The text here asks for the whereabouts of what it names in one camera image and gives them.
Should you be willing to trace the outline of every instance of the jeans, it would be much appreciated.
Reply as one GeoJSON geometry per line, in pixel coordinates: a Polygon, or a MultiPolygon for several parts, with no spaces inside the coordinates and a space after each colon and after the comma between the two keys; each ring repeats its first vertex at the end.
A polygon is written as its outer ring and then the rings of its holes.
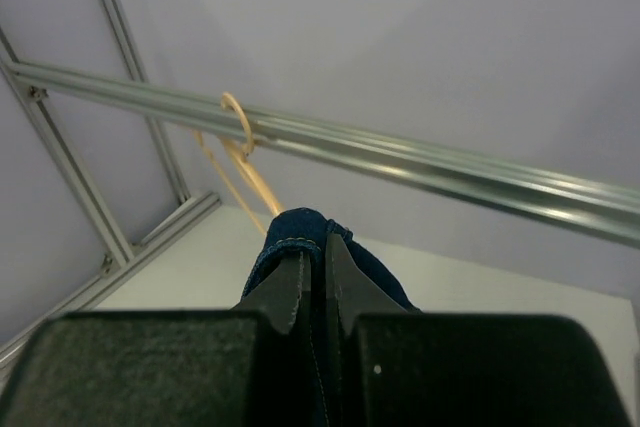
{"type": "Polygon", "coordinates": [[[242,296],[245,297],[278,267],[286,254],[305,252],[311,259],[312,312],[311,349],[317,376],[312,379],[314,396],[313,425],[333,424],[336,416],[337,386],[332,385],[328,360],[325,297],[325,245],[329,234],[342,236],[354,262],[385,294],[406,310],[417,310],[400,282],[375,256],[353,240],[353,234],[315,210],[300,208],[283,212],[273,219],[262,252],[249,275],[242,296]]]}

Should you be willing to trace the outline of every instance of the white floor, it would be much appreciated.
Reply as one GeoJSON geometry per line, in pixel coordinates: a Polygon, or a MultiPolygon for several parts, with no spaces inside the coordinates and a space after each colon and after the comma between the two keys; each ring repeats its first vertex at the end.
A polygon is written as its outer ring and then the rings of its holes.
{"type": "MultiPolygon", "coordinates": [[[[638,335],[631,304],[428,252],[357,239],[423,310],[561,314],[596,339],[632,419],[638,335]]],[[[101,309],[227,308],[236,304],[263,238],[240,209],[221,207],[107,298],[101,309]]]]}

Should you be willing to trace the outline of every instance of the hanger hook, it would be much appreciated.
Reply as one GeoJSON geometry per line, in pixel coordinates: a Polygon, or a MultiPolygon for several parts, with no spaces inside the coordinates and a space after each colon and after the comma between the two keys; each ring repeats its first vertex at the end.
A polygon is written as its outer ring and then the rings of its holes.
{"type": "Polygon", "coordinates": [[[240,123],[242,124],[242,128],[244,129],[244,134],[247,138],[247,142],[242,144],[242,152],[245,157],[248,156],[255,147],[255,141],[253,140],[253,132],[251,131],[251,124],[249,124],[249,119],[247,119],[247,115],[242,110],[242,107],[236,100],[236,98],[231,95],[229,92],[225,92],[222,94],[220,98],[220,106],[224,110],[233,109],[238,118],[240,119],[240,123]]]}

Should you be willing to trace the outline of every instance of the stitching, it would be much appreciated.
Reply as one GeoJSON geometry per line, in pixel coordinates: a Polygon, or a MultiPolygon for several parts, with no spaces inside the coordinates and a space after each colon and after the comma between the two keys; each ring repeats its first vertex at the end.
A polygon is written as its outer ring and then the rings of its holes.
{"type": "MultiPolygon", "coordinates": [[[[336,259],[335,259],[335,252],[332,250],[331,251],[331,269],[334,269],[334,266],[336,265],[336,259]]],[[[336,285],[336,281],[335,281],[335,277],[333,280],[333,285],[334,288],[337,287],[338,292],[336,292],[336,332],[338,333],[338,342],[336,344],[336,348],[338,349],[338,358],[340,358],[340,320],[339,320],[339,316],[340,316],[340,305],[342,303],[342,284],[337,284],[336,285]]],[[[341,389],[342,386],[342,372],[340,370],[340,368],[338,368],[337,371],[337,375],[338,375],[338,389],[341,389]]],[[[340,415],[340,423],[342,424],[343,422],[343,412],[342,412],[342,403],[338,403],[338,412],[340,415]]]]}
{"type": "Polygon", "coordinates": [[[286,240],[306,240],[307,242],[311,242],[313,245],[315,245],[316,247],[318,246],[318,244],[316,244],[313,240],[311,239],[307,239],[305,237],[287,237],[286,239],[280,239],[279,241],[277,241],[274,245],[279,244],[280,242],[284,242],[286,240]]]}
{"type": "Polygon", "coordinates": [[[304,272],[304,262],[302,261],[303,256],[302,256],[302,252],[300,252],[300,258],[298,260],[299,262],[299,268],[298,268],[298,301],[296,302],[295,307],[293,308],[293,312],[291,312],[291,319],[288,322],[288,326],[289,327],[293,327],[293,325],[296,323],[296,317],[298,315],[298,309],[300,308],[300,300],[302,299],[302,274],[304,272]]]}
{"type": "Polygon", "coordinates": [[[311,355],[313,356],[313,364],[316,367],[316,374],[318,375],[318,383],[320,384],[320,395],[322,396],[322,408],[324,409],[324,420],[329,425],[329,413],[327,412],[327,401],[324,397],[324,387],[322,386],[322,377],[320,377],[320,369],[318,368],[318,359],[316,359],[316,351],[313,348],[313,339],[311,337],[312,328],[311,322],[309,322],[309,344],[311,344],[311,355]]]}

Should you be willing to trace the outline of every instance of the gray wall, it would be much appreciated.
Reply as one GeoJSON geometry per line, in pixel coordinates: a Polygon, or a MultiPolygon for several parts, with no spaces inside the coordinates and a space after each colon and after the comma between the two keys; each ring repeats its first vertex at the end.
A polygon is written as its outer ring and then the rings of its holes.
{"type": "MultiPolygon", "coordinates": [[[[640,186],[640,0],[123,0],[155,83],[640,186]]],[[[191,184],[220,182],[183,131],[191,184]]],[[[280,154],[289,207],[356,233],[602,292],[631,249],[280,154]]]]}
{"type": "MultiPolygon", "coordinates": [[[[0,0],[0,25],[23,58],[126,77],[100,0],[0,0]]],[[[176,207],[144,120],[51,98],[116,220],[140,239],[176,207]]]]}
{"type": "Polygon", "coordinates": [[[0,75],[0,343],[98,273],[104,248],[0,75]]]}

